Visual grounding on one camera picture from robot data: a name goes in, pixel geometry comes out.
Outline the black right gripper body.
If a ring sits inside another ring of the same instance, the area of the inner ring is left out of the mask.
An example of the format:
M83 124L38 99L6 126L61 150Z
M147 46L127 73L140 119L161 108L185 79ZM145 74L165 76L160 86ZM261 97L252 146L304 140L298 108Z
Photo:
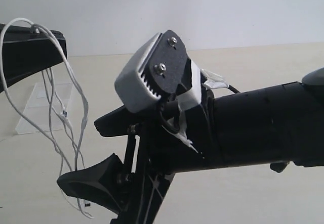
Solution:
M191 147L159 123L140 126L136 171L125 203L111 223L154 223L176 173L212 169L220 163L220 148L212 132L213 100L212 92L204 92L202 102L184 113L184 132Z

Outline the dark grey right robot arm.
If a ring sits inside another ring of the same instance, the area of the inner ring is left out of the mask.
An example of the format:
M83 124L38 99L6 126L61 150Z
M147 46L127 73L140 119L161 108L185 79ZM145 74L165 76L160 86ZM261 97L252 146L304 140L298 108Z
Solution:
M104 137L127 136L112 154L63 174L60 189L114 212L112 223L154 223L176 173L269 164L282 172L323 166L323 69L290 82L215 98L182 112L170 99L133 114L120 107L95 121Z

